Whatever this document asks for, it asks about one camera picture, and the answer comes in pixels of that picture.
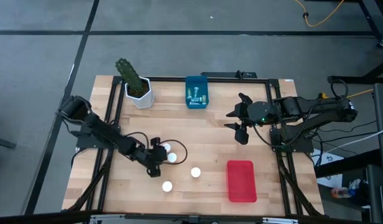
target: table leg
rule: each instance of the table leg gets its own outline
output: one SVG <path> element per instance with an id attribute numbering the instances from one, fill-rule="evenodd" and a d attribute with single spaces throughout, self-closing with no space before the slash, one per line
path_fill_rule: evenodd
<path id="1" fill-rule="evenodd" d="M 348 84 L 373 85 L 375 83 L 383 83 L 383 78 L 378 78 L 378 76 L 382 74 L 383 74 L 383 62 L 362 77 L 329 76 L 327 78 L 327 81 L 331 83 L 334 80 L 343 80 L 344 82 Z"/>
<path id="2" fill-rule="evenodd" d="M 368 164 L 381 166 L 381 152 L 379 149 L 321 165 L 316 171 L 316 178 L 340 174 L 348 170 L 365 168 Z"/>
<path id="3" fill-rule="evenodd" d="M 6 140 L 3 140 L 3 139 L 0 139 L 0 146 L 4 146 L 4 147 L 7 147 L 9 149 L 13 149 L 16 147 L 16 144 L 9 142 L 9 141 L 6 141 Z"/>

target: concrete floor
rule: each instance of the concrete floor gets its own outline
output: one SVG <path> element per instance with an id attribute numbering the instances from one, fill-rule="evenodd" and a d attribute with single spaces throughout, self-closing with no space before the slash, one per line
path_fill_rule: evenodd
<path id="1" fill-rule="evenodd" d="M 0 0 L 0 30 L 83 30 L 92 3 Z M 311 23 L 336 7 L 335 2 L 304 4 Z M 92 30 L 369 30 L 355 3 L 344 3 L 328 22 L 314 29 L 305 25 L 302 12 L 292 0 L 107 0 L 100 2 Z M 80 40 L 80 36 L 0 35 L 0 137 L 17 142 L 15 150 L 0 147 L 0 216 L 21 213 Z M 261 78 L 292 78 L 305 98 L 321 91 L 331 95 L 328 75 L 362 75 L 383 61 L 376 41 L 362 37 L 89 36 L 72 94 L 89 98 L 96 75 L 117 75 L 114 62 L 119 57 L 129 59 L 146 76 L 245 70 Z M 368 88 L 350 85 L 349 92 Z M 354 98 L 353 103 L 359 111 L 355 122 L 323 129 L 349 129 L 375 119 L 370 94 Z M 375 130 L 373 124 L 354 133 Z M 343 134 L 321 136 L 331 139 Z M 75 143 L 62 128 L 36 212 L 60 210 Z M 362 153 L 376 147 L 377 140 L 370 139 L 345 149 Z M 330 203 L 324 206 L 332 217 L 358 216 Z"/>

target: blue bin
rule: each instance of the blue bin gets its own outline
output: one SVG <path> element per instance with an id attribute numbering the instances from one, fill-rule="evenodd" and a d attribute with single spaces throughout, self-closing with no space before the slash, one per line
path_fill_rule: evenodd
<path id="1" fill-rule="evenodd" d="M 198 104 L 198 105 L 191 105 L 190 100 L 188 99 L 188 88 L 191 90 L 191 97 L 194 97 L 194 87 L 198 87 L 197 91 L 197 97 L 202 97 L 203 95 L 206 95 L 206 104 Z M 203 109 L 206 108 L 208 103 L 210 102 L 208 99 L 208 79 L 205 76 L 190 76 L 186 77 L 186 88 L 185 88 L 185 99 L 186 99 L 186 105 L 189 109 Z"/>

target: red tray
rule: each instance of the red tray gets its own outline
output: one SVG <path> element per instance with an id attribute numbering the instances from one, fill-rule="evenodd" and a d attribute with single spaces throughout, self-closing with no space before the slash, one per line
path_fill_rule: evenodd
<path id="1" fill-rule="evenodd" d="M 228 161 L 228 196 L 231 202 L 256 202 L 254 164 Z"/>

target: wooden table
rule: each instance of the wooden table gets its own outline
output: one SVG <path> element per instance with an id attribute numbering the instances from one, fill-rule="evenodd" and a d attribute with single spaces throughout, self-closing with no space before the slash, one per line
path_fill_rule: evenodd
<path id="1" fill-rule="evenodd" d="M 92 110 L 104 118 L 109 98 L 112 76 L 98 75 L 92 90 Z M 296 96 L 292 80 L 279 80 L 282 96 Z M 161 177 L 150 178 L 144 166 L 131 162 L 117 151 L 109 175 L 104 212 L 155 213 L 155 214 L 201 214 L 201 215 L 272 215 L 283 216 L 284 205 L 280 188 L 279 170 L 275 154 L 249 130 L 248 145 L 234 140 L 234 131 L 223 124 L 233 123 L 237 118 L 225 115 L 241 100 L 239 92 L 253 101 L 267 101 L 265 86 L 256 83 L 209 83 L 210 103 L 205 110 L 189 110 L 185 105 L 183 82 L 152 82 L 155 93 L 153 107 L 137 109 L 132 101 L 124 98 L 121 111 L 121 132 L 142 131 L 149 138 L 177 139 L 188 148 L 188 159 L 180 165 L 161 166 Z M 117 102 L 119 90 L 114 102 Z M 269 139 L 269 126 L 258 128 Z M 178 160 L 185 155 L 184 149 L 171 143 Z M 73 205 L 91 181 L 96 149 L 87 149 L 75 160 L 68 181 L 63 208 Z M 226 163 L 228 160 L 250 160 L 254 163 L 257 201 L 255 203 L 232 203 L 228 200 L 226 186 Z M 293 153 L 298 185 L 307 199 L 321 213 L 323 207 L 313 170 L 313 164 L 302 153 Z M 190 175 L 192 167 L 201 169 L 201 176 Z M 173 183 L 171 192 L 162 190 L 162 184 Z M 100 186 L 96 188 L 93 208 L 97 207 Z M 293 194 L 288 193 L 291 209 L 295 213 Z"/>

